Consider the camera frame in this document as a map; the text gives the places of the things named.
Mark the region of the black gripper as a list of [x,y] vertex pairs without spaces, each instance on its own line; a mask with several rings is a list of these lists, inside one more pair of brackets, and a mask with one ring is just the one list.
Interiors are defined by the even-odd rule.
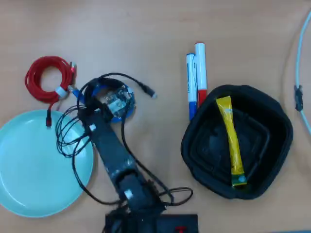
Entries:
[[106,103],[101,102],[97,95],[106,86],[103,84],[103,79],[92,79],[87,82],[82,88],[81,93],[83,94],[84,105],[86,106],[86,112],[91,114],[95,111],[100,111],[102,115],[109,116],[109,108]]

